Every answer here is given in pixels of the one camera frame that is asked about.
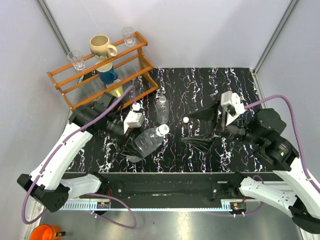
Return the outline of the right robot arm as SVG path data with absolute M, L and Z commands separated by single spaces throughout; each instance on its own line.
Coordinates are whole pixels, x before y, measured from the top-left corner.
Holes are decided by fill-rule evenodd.
M 189 119 L 209 121 L 211 130 L 204 135 L 184 137 L 182 141 L 208 154 L 215 141 L 221 138 L 256 146 L 255 157 L 292 189 L 286 193 L 243 173 L 236 172 L 223 184 L 232 198 L 254 198 L 287 214 L 301 229 L 311 234 L 320 232 L 320 193 L 317 183 L 305 175 L 302 154 L 281 133 L 286 123 L 272 108 L 263 108 L 252 119 L 235 123 L 247 107 L 243 103 L 218 101 L 209 107 L 191 112 Z

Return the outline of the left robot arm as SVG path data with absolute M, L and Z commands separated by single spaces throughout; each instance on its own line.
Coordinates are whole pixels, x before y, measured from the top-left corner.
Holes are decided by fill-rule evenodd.
M 139 103 L 132 104 L 132 110 L 124 122 L 117 115 L 122 106 L 121 98 L 106 92 L 98 101 L 77 107 L 60 139 L 42 163 L 30 174 L 18 177 L 17 183 L 27 191 L 27 196 L 54 213 L 70 199 L 88 194 L 103 198 L 109 193 L 108 179 L 97 172 L 71 179 L 63 179 L 63 175 L 80 149 L 99 130 L 122 141 L 128 139 L 129 129 L 142 125 Z

